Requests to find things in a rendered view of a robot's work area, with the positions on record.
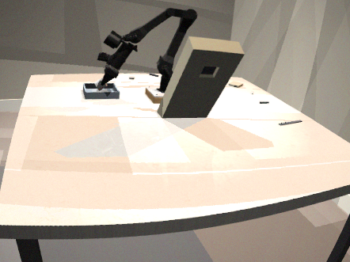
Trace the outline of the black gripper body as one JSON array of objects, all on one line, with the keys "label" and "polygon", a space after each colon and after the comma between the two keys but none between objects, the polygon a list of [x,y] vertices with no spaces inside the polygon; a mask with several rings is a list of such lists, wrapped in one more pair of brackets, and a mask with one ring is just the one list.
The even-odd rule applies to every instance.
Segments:
[{"label": "black gripper body", "polygon": [[126,62],[126,59],[127,58],[123,57],[116,51],[111,59],[110,64],[106,66],[105,72],[107,74],[112,75],[114,78],[117,78],[119,76],[119,70],[122,67],[122,65]]}]

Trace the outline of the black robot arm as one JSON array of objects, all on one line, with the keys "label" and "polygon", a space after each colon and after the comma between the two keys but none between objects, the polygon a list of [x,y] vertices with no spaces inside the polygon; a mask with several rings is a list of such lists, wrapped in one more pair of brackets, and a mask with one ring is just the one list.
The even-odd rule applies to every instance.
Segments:
[{"label": "black robot arm", "polygon": [[[145,25],[141,25],[138,28],[135,28],[130,33],[125,35],[119,35],[114,30],[111,31],[108,37],[106,37],[104,43],[110,46],[112,49],[118,48],[120,43],[120,47],[117,49],[117,52],[121,54],[123,57],[127,58],[131,54],[132,50],[137,50],[137,44],[140,40],[142,40],[145,35],[161,24],[166,19],[170,18],[171,16],[174,17],[180,17],[180,25],[166,51],[166,53],[163,56],[160,56],[160,59],[158,60],[158,72],[161,75],[160,80],[160,86],[159,88],[156,88],[158,91],[165,93],[166,87],[169,84],[169,81],[172,77],[173,71],[173,62],[174,57],[178,51],[178,48],[181,45],[181,42],[184,39],[184,35],[189,27],[191,27],[192,23],[195,19],[197,19],[197,12],[194,9],[174,9],[174,8],[166,8],[165,11],[161,12],[159,15],[154,17],[152,20],[149,20]],[[129,41],[130,43],[126,43],[124,41]],[[134,44],[132,44],[134,43]],[[114,54],[106,54],[104,52],[100,52],[98,59],[102,62],[107,62],[107,64],[110,64],[112,57]]]}]

